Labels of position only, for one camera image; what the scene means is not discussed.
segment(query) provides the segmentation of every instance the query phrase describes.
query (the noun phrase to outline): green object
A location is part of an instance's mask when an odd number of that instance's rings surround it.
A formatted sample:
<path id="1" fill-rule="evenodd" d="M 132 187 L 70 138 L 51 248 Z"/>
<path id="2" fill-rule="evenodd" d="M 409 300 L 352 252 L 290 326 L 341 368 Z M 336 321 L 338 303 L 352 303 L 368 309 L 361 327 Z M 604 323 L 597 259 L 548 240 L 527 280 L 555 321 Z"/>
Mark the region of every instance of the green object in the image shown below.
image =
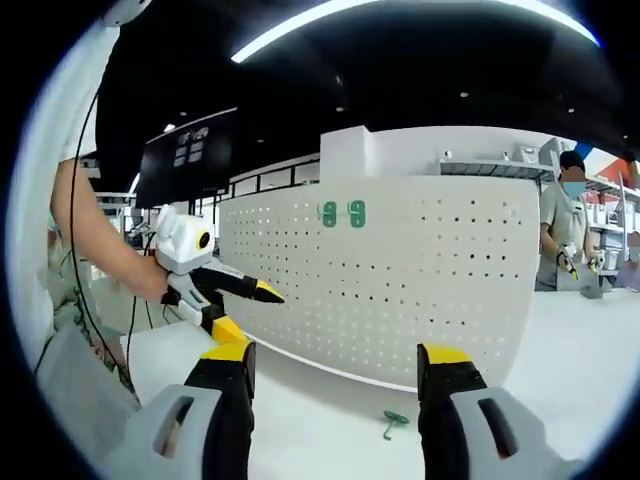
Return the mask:
<path id="1" fill-rule="evenodd" d="M 347 203 L 347 211 L 351 217 L 351 226 L 353 228 L 362 228 L 366 223 L 366 210 L 363 200 L 354 200 Z"/>
<path id="2" fill-rule="evenodd" d="M 327 228 L 333 228 L 338 221 L 338 205 L 336 202 L 325 202 L 322 211 L 318 205 L 318 218 L 322 219 L 322 224 Z"/>
<path id="3" fill-rule="evenodd" d="M 389 432 L 395 425 L 407 425 L 409 423 L 409 419 L 407 417 L 404 417 L 399 413 L 394 413 L 390 410 L 385 410 L 384 416 L 387 417 L 389 420 L 391 420 L 391 423 L 389 423 L 389 426 L 382 434 L 385 440 L 391 440 L 391 437 L 389 436 Z"/>

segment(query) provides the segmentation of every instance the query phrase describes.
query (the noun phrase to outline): shelf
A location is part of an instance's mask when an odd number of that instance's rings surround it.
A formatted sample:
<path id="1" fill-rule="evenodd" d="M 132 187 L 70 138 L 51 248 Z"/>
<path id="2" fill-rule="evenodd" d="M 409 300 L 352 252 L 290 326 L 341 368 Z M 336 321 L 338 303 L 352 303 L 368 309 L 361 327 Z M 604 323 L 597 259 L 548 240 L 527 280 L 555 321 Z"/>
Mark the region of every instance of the shelf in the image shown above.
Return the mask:
<path id="1" fill-rule="evenodd" d="M 640 190 L 623 187 L 625 197 L 633 202 L 640 202 Z M 587 176 L 587 190 L 609 195 L 620 196 L 620 187 L 604 178 Z"/>
<path id="2" fill-rule="evenodd" d="M 624 229 L 617 225 L 591 225 L 591 230 L 602 231 L 602 232 L 614 232 L 614 233 L 624 232 Z"/>
<path id="3" fill-rule="evenodd" d="M 509 160 L 471 160 L 456 162 L 441 160 L 441 175 L 472 175 L 479 177 L 522 178 L 548 182 L 554 178 L 553 167 Z"/>

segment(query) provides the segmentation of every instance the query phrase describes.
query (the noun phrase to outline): ceiling light strip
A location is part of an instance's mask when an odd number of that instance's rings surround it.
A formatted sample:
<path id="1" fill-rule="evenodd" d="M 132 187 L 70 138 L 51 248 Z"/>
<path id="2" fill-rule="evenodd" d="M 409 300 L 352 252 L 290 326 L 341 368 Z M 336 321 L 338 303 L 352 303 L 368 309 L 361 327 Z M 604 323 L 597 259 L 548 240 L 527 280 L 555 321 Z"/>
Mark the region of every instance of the ceiling light strip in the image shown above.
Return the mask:
<path id="1" fill-rule="evenodd" d="M 231 60 L 235 63 L 242 63 L 250 56 L 262 50 L 264 47 L 272 42 L 275 42 L 286 34 L 293 32 L 294 30 L 314 22 L 322 17 L 331 15 L 333 13 L 341 12 L 349 8 L 357 7 L 367 3 L 373 3 L 380 0 L 330 0 L 322 5 L 306 10 L 295 17 L 291 17 L 289 20 L 277 25 L 271 30 L 266 31 L 258 38 L 250 42 L 245 47 L 238 50 L 238 52 L 231 57 Z M 505 5 L 511 5 L 515 7 L 524 8 L 530 12 L 537 13 L 551 20 L 561 23 L 562 25 L 574 30 L 583 37 L 587 38 L 597 46 L 600 43 L 596 37 L 582 24 L 571 18 L 566 13 L 561 12 L 549 5 L 541 3 L 538 0 L 491 0 Z"/>

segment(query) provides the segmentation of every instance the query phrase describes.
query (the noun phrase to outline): black cap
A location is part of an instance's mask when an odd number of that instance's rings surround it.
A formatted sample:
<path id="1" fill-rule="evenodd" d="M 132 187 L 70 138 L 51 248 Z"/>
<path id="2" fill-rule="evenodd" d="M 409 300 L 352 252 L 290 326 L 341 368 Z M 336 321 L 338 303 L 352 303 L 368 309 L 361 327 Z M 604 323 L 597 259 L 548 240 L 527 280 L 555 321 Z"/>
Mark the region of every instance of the black cap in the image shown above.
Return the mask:
<path id="1" fill-rule="evenodd" d="M 584 168 L 584 160 L 578 152 L 573 150 L 570 152 L 562 152 L 560 154 L 560 167 L 565 170 L 568 170 L 571 167 L 578 167 L 583 172 L 586 172 Z"/>

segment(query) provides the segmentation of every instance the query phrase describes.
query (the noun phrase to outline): black display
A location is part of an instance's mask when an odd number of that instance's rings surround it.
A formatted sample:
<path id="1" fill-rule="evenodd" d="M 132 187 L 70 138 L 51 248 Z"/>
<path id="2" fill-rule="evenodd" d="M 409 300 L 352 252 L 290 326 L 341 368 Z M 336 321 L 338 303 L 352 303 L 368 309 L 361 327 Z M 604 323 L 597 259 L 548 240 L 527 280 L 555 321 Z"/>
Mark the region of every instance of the black display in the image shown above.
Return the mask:
<path id="1" fill-rule="evenodd" d="M 150 141 L 140 165 L 136 208 L 211 197 L 231 176 L 234 112 L 179 127 Z"/>

